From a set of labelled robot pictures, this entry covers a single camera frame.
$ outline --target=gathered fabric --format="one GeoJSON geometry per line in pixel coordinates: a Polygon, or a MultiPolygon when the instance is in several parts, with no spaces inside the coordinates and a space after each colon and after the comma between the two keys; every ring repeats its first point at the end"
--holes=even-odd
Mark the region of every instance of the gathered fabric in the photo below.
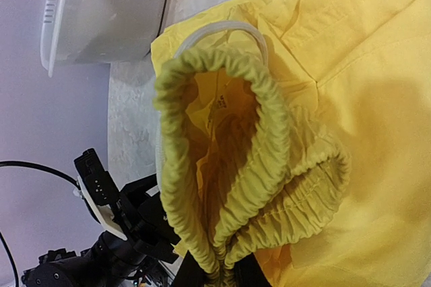
{"type": "Polygon", "coordinates": [[[420,286],[431,272],[431,0],[231,0],[152,44],[168,221],[235,286],[420,286]],[[178,49],[214,22],[218,30],[178,49]]]}
{"type": "Polygon", "coordinates": [[[234,286],[237,261],[310,237],[330,221],[348,156],[303,108],[288,108],[260,60],[193,48],[164,64],[156,89],[162,203],[210,285],[234,286]],[[203,106],[197,117],[188,113],[200,92],[213,96],[203,131],[194,124],[203,106]]]}

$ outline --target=black cable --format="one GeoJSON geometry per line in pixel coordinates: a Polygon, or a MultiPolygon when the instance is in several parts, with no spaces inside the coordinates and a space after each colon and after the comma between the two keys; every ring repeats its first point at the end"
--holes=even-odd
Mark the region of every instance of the black cable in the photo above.
{"type": "Polygon", "coordinates": [[[1,161],[0,167],[23,167],[23,168],[31,168],[31,169],[36,169],[36,170],[40,170],[40,171],[45,171],[45,172],[48,172],[50,174],[53,174],[55,176],[58,176],[58,177],[65,179],[66,181],[68,181],[73,186],[75,186],[76,188],[79,189],[79,185],[78,185],[77,181],[75,179],[73,179],[72,177],[68,176],[67,174],[65,174],[61,171],[49,168],[47,166],[43,166],[41,164],[34,164],[32,162],[24,162],[24,161],[1,161]]]}
{"type": "Polygon", "coordinates": [[[18,270],[16,269],[15,261],[13,260],[11,251],[9,250],[9,247],[7,246],[5,238],[3,238],[1,231],[0,231],[0,240],[3,243],[3,246],[4,246],[6,253],[7,253],[7,257],[9,258],[9,261],[10,261],[11,266],[12,266],[13,275],[15,276],[15,287],[20,287],[20,279],[18,278],[18,270]]]}

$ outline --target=white plastic container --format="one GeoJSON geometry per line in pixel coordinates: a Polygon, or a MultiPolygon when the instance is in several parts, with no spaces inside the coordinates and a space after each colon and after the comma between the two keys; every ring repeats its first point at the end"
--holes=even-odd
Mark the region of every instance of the white plastic container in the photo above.
{"type": "Polygon", "coordinates": [[[165,0],[46,0],[40,58],[59,65],[141,60],[160,30],[165,0]]]}

